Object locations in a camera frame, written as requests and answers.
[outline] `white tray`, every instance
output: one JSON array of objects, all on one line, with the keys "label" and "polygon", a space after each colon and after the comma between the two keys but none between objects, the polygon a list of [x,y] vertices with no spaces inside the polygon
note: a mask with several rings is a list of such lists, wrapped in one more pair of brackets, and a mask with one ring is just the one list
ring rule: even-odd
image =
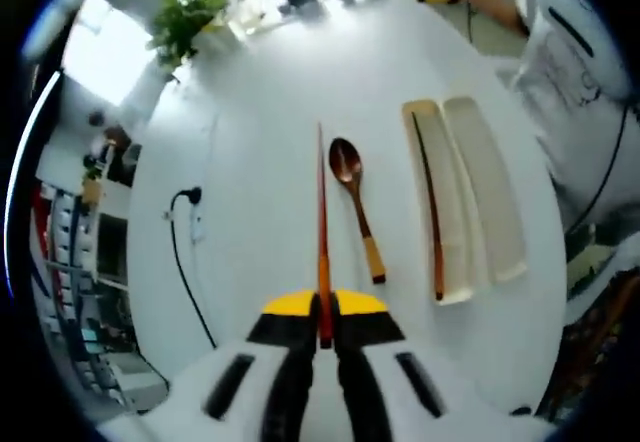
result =
[{"label": "white tray", "polygon": [[470,97],[445,101],[443,113],[469,174],[491,279],[508,282],[518,278],[527,270],[522,222],[489,124]]},{"label": "white tray", "polygon": [[435,241],[425,157],[437,208],[444,262],[444,297],[436,300],[435,288],[431,293],[440,305],[463,302],[478,288],[489,285],[486,249],[471,182],[438,105],[431,100],[408,102],[402,112],[421,195],[423,225],[428,234],[432,284],[435,283]]}]

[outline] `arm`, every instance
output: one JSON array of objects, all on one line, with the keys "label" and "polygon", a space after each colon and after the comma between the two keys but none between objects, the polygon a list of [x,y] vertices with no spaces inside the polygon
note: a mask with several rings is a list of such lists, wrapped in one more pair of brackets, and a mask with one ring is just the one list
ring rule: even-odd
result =
[{"label": "arm", "polygon": [[502,26],[522,37],[529,36],[529,29],[522,20],[522,16],[515,2],[505,0],[467,0],[480,12],[488,15]]}]

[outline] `round table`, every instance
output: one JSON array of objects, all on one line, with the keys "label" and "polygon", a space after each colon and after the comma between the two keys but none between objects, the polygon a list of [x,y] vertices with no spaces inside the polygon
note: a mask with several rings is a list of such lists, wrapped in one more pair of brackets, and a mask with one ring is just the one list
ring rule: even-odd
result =
[{"label": "round table", "polygon": [[[386,284],[374,287],[353,205],[327,171],[333,287],[385,300],[405,335],[447,353],[498,408],[537,407],[558,352],[566,267],[553,188],[531,122],[490,64],[429,7],[413,0],[352,6],[325,0],[324,8],[319,17],[257,34],[210,63],[196,59],[180,89],[191,95],[163,94],[143,144],[129,222],[130,299],[143,353],[171,377],[209,350],[158,217],[168,198],[192,183],[203,185],[206,235],[190,251],[188,208],[179,209],[185,217],[180,250],[183,260],[191,259],[188,277],[219,342],[245,337],[273,297],[316,286],[321,122],[327,150],[340,136],[360,152],[363,203],[387,267]],[[528,271],[471,301],[440,307],[431,297],[401,106],[456,95],[476,100],[502,152]],[[143,252],[154,261],[142,260]],[[333,370],[331,357],[320,354],[316,380]],[[314,390],[338,390],[328,387]]]}]

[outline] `green leaves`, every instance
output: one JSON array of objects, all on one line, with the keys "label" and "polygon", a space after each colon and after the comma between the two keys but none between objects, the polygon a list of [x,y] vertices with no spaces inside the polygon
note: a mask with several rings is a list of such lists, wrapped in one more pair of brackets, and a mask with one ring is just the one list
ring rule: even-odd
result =
[{"label": "green leaves", "polygon": [[170,69],[179,67],[183,58],[197,51],[193,37],[229,5],[228,0],[162,0],[162,8],[152,24],[147,48],[157,49],[160,64]]}]

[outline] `chopstick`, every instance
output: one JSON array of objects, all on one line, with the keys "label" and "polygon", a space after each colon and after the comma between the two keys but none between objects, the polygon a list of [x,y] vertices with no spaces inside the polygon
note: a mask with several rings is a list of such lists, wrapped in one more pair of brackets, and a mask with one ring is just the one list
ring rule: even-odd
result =
[{"label": "chopstick", "polygon": [[328,349],[331,348],[331,341],[333,340],[333,327],[331,324],[331,272],[327,237],[327,198],[324,166],[322,125],[318,123],[318,295],[320,297],[318,329],[320,347]]},{"label": "chopstick", "polygon": [[429,192],[429,206],[431,207],[431,230],[433,232],[433,259],[434,259],[434,290],[436,293],[436,300],[440,301],[444,297],[444,255],[442,251],[442,240],[440,238],[440,222],[438,220],[438,206],[436,205],[436,196],[433,191],[433,180],[431,179],[431,170],[429,169],[429,160],[427,158],[427,151],[424,148],[424,142],[422,140],[422,134],[418,127],[418,120],[416,119],[415,112],[411,112],[413,117],[413,125],[416,129],[418,136],[418,143],[420,144],[420,154],[422,156],[422,165],[427,177],[427,190]]}]

